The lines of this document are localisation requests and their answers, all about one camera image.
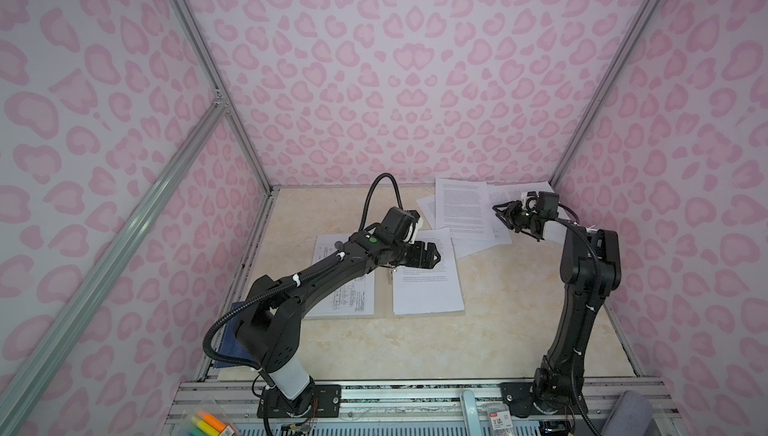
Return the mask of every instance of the blue notebook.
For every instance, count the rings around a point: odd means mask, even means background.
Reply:
[[[234,302],[232,303],[232,306],[230,307],[230,309],[236,309],[242,305],[243,305],[242,301]],[[254,359],[251,357],[248,351],[243,347],[243,345],[239,344],[235,339],[235,323],[236,322],[237,322],[237,317],[232,318],[226,324],[226,326],[224,326],[224,336],[221,338],[221,343],[219,343],[219,353],[225,354],[227,356],[232,356],[235,358],[242,358],[242,359],[247,359],[249,361],[253,361]],[[236,366],[236,364],[225,363],[221,361],[214,362],[214,368],[232,368],[233,366]]]

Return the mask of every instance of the highlighter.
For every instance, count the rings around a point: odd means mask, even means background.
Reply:
[[[207,412],[205,412],[205,411],[202,411],[202,410],[198,411],[198,412],[197,412],[197,416],[198,416],[200,419],[202,419],[203,421],[205,421],[205,422],[207,422],[208,424],[210,424],[210,426],[211,426],[213,429],[215,429],[216,431],[219,431],[219,432],[221,432],[221,431],[224,431],[224,430],[226,429],[226,424],[222,423],[221,421],[219,421],[218,419],[216,419],[214,416],[212,416],[212,415],[208,414],[208,413],[207,413]]]
[[[192,425],[187,427],[187,434],[189,436],[208,436],[203,431],[200,431],[199,429],[197,429],[196,426],[192,426]]]
[[[220,431],[216,431],[213,426],[198,418],[195,415],[190,417],[192,424],[198,427],[199,430],[207,434],[207,436],[219,436]]]

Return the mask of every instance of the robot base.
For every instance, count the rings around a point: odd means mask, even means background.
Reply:
[[[338,418],[341,407],[341,386],[338,384],[316,384],[312,396],[317,400],[315,418]],[[269,409],[267,416],[270,418],[307,418],[311,416],[312,407],[306,414],[294,415],[290,413],[288,405],[283,401],[283,395],[277,388],[264,389],[259,401],[259,409],[256,415],[264,417],[264,405]]]
[[[502,400],[509,406],[509,413],[517,418],[527,418],[528,416],[543,414],[560,414],[563,416],[570,414],[570,412],[566,412],[568,410],[567,406],[554,412],[540,411],[540,409],[544,409],[542,403],[546,404],[546,402],[536,401],[536,404],[534,404],[533,385],[531,383],[501,383],[499,387],[502,390]]]

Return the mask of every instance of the mounting plate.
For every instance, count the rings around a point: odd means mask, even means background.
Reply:
[[[501,383],[499,385],[499,388],[502,390],[502,401],[509,406],[510,414],[518,418],[544,414],[533,405],[531,387],[531,383]],[[566,408],[560,409],[554,414],[566,415]]]
[[[316,384],[314,398],[317,400],[317,412],[315,418],[338,418],[341,407],[341,386],[338,384]],[[294,418],[283,407],[280,390],[277,388],[265,389],[259,400],[259,409],[256,415],[264,417],[264,404],[269,409],[270,418]]]

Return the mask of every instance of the orange highlighter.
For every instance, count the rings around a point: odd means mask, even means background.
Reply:
[[[204,422],[207,422],[208,425],[210,425],[213,429],[221,433],[221,431],[224,431],[226,429],[226,424],[222,423],[218,419],[216,419],[211,414],[208,414],[205,411],[198,411],[197,416],[202,419]]]

